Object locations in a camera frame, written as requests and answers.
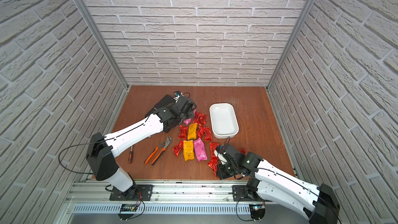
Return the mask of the black plastic tool case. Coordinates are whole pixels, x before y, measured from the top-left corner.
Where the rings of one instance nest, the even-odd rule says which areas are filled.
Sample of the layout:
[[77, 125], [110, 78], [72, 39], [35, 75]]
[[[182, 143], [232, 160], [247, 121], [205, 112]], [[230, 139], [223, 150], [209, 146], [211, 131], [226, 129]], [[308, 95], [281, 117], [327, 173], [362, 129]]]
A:
[[168, 133], [171, 129], [180, 125], [183, 121], [177, 119], [170, 108], [175, 104], [174, 97], [171, 95], [165, 95], [146, 115], [145, 120], [152, 120], [153, 116], [157, 117], [160, 126], [163, 128], [161, 132]]

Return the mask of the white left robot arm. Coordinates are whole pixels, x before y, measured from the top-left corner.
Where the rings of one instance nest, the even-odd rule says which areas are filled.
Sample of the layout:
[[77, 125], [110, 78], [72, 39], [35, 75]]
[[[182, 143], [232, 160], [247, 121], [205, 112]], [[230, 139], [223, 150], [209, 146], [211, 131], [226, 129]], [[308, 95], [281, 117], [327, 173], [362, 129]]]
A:
[[116, 162], [116, 157], [138, 142], [157, 133], [168, 133], [187, 119], [195, 116], [197, 105], [180, 91], [165, 95], [145, 118], [120, 131], [92, 135], [86, 160], [96, 180], [107, 181], [119, 192], [135, 190], [135, 182]]

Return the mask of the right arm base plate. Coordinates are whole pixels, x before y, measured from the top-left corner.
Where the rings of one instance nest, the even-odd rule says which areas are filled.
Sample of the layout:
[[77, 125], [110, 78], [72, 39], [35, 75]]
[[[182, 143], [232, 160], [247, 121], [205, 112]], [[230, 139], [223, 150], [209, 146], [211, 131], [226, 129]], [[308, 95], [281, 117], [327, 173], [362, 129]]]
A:
[[264, 200], [258, 194], [259, 186], [251, 185], [233, 185], [232, 195], [235, 202], [241, 201], [252, 201], [252, 202], [271, 202], [271, 200]]

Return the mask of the left controller board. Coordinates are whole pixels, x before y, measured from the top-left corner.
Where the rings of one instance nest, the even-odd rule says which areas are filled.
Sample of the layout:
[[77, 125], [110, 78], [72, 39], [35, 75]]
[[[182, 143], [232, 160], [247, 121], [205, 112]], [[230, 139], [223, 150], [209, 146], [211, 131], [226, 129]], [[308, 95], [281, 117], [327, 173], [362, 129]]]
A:
[[118, 216], [121, 220], [129, 220], [138, 214], [139, 209], [136, 204], [122, 204]]

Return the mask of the aluminium corner post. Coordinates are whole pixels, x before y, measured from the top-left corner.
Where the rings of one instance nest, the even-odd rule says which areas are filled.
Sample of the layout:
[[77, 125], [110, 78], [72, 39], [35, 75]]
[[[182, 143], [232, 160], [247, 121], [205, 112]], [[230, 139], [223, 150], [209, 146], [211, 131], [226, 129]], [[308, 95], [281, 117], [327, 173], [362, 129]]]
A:
[[108, 45], [106, 44], [106, 41], [104, 37], [102, 36], [97, 24], [95, 23], [95, 20], [93, 16], [90, 14], [89, 8], [85, 4], [84, 0], [73, 0], [77, 9], [81, 13], [84, 21], [86, 22], [90, 32], [92, 33], [93, 37], [97, 41], [99, 47], [101, 48], [102, 52], [104, 53], [105, 58], [107, 59], [109, 65], [115, 72], [117, 78], [119, 79], [122, 87], [124, 90], [128, 91], [129, 90], [129, 85], [127, 84], [120, 68], [118, 67], [115, 58], [113, 57]]
[[296, 39], [298, 38], [300, 31], [302, 29], [302, 27], [305, 24], [306, 19], [308, 18], [309, 12], [311, 11], [313, 5], [315, 4], [316, 0], [306, 0], [305, 4], [302, 8], [302, 11], [297, 19], [296, 24], [294, 25], [293, 31], [287, 41], [287, 44], [282, 52], [282, 55], [276, 65], [276, 68], [269, 80], [268, 85], [266, 86], [266, 90], [269, 91], [269, 89], [272, 87], [272, 85], [274, 84], [276, 77], [279, 73], [279, 71], [282, 69], [282, 65], [284, 64], [284, 61], [287, 58], [288, 52], [289, 50], [293, 47], [293, 43], [296, 41]]

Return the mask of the red handled ratchet wrench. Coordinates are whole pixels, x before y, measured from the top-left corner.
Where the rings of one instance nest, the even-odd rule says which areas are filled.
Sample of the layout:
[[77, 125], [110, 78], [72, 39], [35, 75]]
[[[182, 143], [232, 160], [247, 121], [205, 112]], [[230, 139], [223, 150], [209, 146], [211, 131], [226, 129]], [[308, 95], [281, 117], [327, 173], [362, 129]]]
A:
[[130, 152], [129, 152], [129, 158], [128, 158], [128, 163], [132, 163], [133, 160], [133, 146], [130, 147]]

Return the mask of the white plastic storage box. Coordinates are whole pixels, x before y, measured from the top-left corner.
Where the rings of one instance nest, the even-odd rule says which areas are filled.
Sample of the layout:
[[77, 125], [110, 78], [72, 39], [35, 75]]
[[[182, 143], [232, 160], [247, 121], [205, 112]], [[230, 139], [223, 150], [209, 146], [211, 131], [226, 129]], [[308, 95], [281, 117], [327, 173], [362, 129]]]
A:
[[218, 139], [233, 138], [239, 132], [234, 107], [229, 103], [216, 103], [210, 106], [210, 122], [214, 136]]

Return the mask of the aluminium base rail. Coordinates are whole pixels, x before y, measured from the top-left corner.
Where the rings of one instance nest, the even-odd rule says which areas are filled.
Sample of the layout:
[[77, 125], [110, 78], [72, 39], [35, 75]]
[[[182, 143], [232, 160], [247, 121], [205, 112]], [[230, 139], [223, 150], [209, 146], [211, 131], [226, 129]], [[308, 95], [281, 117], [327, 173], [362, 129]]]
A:
[[[104, 183], [88, 181], [75, 183], [56, 218], [57, 224], [68, 224], [78, 214], [100, 217], [108, 214], [125, 223], [145, 214], [231, 214], [240, 218], [250, 216], [250, 204], [268, 206], [275, 202], [235, 202], [233, 185], [246, 185], [247, 181], [160, 181], [140, 180], [137, 184], [154, 185], [149, 201], [110, 201], [110, 190]], [[136, 204], [138, 214], [129, 220], [118, 216], [122, 204]]]

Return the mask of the right controller board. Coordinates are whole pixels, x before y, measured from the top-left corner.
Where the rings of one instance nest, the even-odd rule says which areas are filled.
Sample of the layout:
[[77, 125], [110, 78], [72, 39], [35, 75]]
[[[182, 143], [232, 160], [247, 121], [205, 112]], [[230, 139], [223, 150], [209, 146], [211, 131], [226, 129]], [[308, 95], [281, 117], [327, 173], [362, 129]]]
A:
[[255, 221], [261, 221], [262, 218], [265, 216], [266, 209], [265, 205], [262, 204], [250, 204], [249, 205], [249, 210], [250, 210], [250, 216], [252, 220]]

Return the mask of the red tea bag end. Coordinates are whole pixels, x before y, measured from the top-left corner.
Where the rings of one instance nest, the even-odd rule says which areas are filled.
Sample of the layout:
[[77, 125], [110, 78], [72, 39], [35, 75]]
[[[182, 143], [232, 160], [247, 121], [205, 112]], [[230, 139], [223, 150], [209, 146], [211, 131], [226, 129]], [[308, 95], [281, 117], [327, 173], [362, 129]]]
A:
[[200, 125], [205, 125], [207, 123], [207, 115], [195, 112], [194, 115], [194, 123], [198, 123]]

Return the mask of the pink foil tea bag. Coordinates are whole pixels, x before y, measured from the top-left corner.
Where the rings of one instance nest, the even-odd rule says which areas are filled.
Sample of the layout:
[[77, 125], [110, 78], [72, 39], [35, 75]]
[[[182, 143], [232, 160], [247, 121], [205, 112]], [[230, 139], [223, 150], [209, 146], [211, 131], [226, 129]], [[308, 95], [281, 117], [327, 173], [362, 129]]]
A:
[[196, 156], [198, 162], [207, 160], [207, 153], [206, 153], [205, 145], [204, 145], [202, 139], [199, 138], [197, 140], [194, 140], [193, 146], [194, 146], [194, 153], [195, 153], [195, 156]]

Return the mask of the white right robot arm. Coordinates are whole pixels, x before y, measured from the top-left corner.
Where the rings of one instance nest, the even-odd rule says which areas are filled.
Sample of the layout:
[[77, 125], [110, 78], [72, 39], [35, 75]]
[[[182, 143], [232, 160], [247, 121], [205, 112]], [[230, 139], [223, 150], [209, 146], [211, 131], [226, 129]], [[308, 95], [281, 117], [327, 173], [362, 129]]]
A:
[[229, 143], [218, 145], [211, 153], [217, 161], [220, 179], [248, 178], [245, 186], [234, 186], [235, 202], [272, 201], [304, 217], [310, 224], [338, 224], [340, 204], [333, 189], [302, 181], [276, 168], [259, 155], [243, 154]]

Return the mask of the yellow foil tea bag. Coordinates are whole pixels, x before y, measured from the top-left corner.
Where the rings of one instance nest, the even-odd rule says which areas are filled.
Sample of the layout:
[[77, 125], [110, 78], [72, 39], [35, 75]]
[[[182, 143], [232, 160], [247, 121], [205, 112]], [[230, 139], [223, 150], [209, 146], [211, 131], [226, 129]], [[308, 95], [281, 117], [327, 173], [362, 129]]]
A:
[[185, 161], [194, 159], [193, 140], [183, 141], [183, 156]]

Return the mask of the red foil tea bag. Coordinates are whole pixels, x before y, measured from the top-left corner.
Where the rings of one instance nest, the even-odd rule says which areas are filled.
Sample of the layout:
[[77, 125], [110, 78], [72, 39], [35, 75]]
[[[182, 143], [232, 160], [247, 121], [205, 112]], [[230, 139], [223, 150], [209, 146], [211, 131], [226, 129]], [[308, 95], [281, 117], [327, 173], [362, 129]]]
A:
[[183, 140], [180, 140], [179, 143], [173, 147], [173, 153], [176, 157], [180, 154], [180, 152], [183, 150]]

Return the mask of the aluminium corner post left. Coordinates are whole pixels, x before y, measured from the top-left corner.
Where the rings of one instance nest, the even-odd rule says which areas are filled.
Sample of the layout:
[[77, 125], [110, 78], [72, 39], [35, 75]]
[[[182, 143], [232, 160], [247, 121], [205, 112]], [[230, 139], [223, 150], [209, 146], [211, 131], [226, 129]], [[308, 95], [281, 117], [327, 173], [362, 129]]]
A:
[[73, 0], [77, 9], [81, 13], [84, 21], [86, 22], [90, 32], [92, 33], [93, 37], [97, 41], [99, 47], [101, 48], [102, 52], [104, 53], [105, 58], [107, 59], [109, 65], [115, 72], [117, 78], [119, 79], [122, 87], [124, 90], [128, 91], [129, 90], [129, 85], [127, 84], [120, 68], [118, 67], [115, 58], [113, 57], [108, 45], [106, 44], [106, 41], [104, 37], [102, 36], [97, 24], [95, 23], [95, 20], [93, 16], [90, 14], [89, 8], [85, 4], [84, 0]]

